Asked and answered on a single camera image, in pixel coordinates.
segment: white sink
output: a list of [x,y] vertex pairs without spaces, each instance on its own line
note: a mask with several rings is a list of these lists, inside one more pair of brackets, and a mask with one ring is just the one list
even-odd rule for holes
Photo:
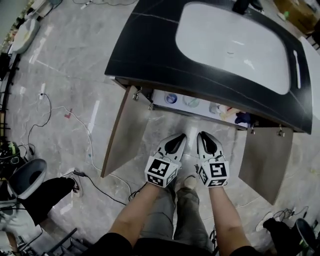
[[175,42],[195,62],[239,75],[281,95],[289,91],[289,65],[280,38],[235,12],[205,3],[186,4]]

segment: open cabinet door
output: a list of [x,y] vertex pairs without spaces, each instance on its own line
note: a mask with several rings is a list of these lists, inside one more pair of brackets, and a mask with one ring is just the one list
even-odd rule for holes
[[290,128],[248,129],[239,178],[270,204],[276,202],[293,139]]
[[136,98],[137,91],[138,89],[134,86],[129,86],[125,91],[106,149],[102,178],[138,153],[149,119],[150,101],[142,93],[139,93]]

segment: black countertop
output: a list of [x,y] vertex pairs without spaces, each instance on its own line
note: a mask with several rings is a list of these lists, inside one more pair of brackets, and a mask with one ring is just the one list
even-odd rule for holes
[[[105,74],[147,82],[146,86],[154,89],[222,103],[311,134],[312,90],[300,41],[255,10],[248,9],[244,15],[275,32],[285,46],[290,90],[287,94],[278,94],[239,75],[192,61],[181,53],[176,44],[176,32],[183,8],[190,2],[194,1],[139,0],[115,45]],[[234,4],[231,0],[196,2],[229,11]],[[294,50],[300,67],[301,89],[297,86]]]

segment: black sleeve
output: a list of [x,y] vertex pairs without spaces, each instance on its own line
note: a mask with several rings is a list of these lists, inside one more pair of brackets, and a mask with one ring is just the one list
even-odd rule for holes
[[240,247],[238,249],[236,249],[235,251],[233,251],[230,256],[262,256],[261,253],[257,252],[255,250],[255,248],[251,247],[251,246],[243,246]]
[[132,246],[122,235],[107,233],[81,256],[105,255],[106,252],[108,255],[130,256],[132,255]]

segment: gray tile floor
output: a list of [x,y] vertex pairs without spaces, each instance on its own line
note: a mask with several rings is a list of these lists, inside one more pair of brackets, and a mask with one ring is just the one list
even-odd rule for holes
[[[263,5],[266,15],[277,19],[273,3],[265,0]],[[52,107],[72,109],[85,125],[91,121],[94,106],[99,101],[91,135],[93,156],[85,129],[73,116],[65,117],[68,113],[62,108],[52,111],[51,120],[45,127],[34,128],[30,142],[36,147],[36,156],[48,162],[48,179],[63,175],[74,167],[92,177],[103,191],[123,202],[127,202],[129,196],[126,185],[112,176],[101,179],[100,172],[91,161],[94,157],[95,165],[102,167],[124,95],[123,89],[105,77],[104,70],[134,6],[90,5],[81,10],[81,5],[64,0],[41,22],[34,42],[22,56],[7,113],[7,123],[11,127],[9,138],[26,144],[31,126],[43,124],[49,115],[48,100],[46,97],[39,99],[43,83]],[[290,25],[282,25],[292,33],[297,32]],[[314,127],[313,135],[294,135],[289,165],[274,206],[238,178],[245,132],[171,112],[155,110],[151,113],[137,157],[114,174],[127,181],[132,191],[137,190],[145,182],[144,168],[149,155],[163,138],[179,132],[185,132],[189,138],[182,159],[183,168],[192,170],[196,161],[197,133],[207,131],[214,134],[222,142],[226,158],[230,161],[231,177],[226,192],[238,209],[252,245],[263,249],[271,238],[265,231],[255,232],[255,227],[267,212],[275,213],[293,206],[299,211],[308,205],[307,221],[312,223],[318,215],[320,121],[314,120]],[[109,230],[122,205],[101,194],[88,179],[83,178],[81,184],[83,197],[65,197],[52,209],[50,217],[63,230],[70,232],[77,227],[79,237],[95,242]],[[207,231],[211,232],[214,220],[208,190],[201,184],[196,189],[200,197],[200,215]]]

